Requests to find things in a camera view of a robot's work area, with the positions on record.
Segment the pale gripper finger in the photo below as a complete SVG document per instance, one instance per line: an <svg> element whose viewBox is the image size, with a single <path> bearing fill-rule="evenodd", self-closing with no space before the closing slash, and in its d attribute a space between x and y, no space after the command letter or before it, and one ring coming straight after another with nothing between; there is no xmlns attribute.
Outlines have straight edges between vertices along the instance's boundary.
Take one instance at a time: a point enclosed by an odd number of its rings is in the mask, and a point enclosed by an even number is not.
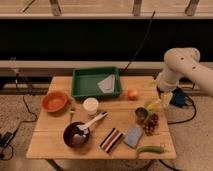
<svg viewBox="0 0 213 171"><path fill-rule="evenodd" d="M163 108L166 109L170 106L170 101L163 101L162 105L163 105Z"/></svg>

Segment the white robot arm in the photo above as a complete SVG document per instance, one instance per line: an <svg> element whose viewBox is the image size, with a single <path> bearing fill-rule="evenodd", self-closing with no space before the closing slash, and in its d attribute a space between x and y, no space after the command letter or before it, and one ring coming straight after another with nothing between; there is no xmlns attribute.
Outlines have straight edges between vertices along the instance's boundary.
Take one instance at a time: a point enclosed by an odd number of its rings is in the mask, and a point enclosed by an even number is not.
<svg viewBox="0 0 213 171"><path fill-rule="evenodd" d="M156 78L157 89L162 92L161 104L169 105L171 92L183 77L195 83L213 98L213 69L199 63L200 52L196 48L171 48L164 54L164 66Z"/></svg>

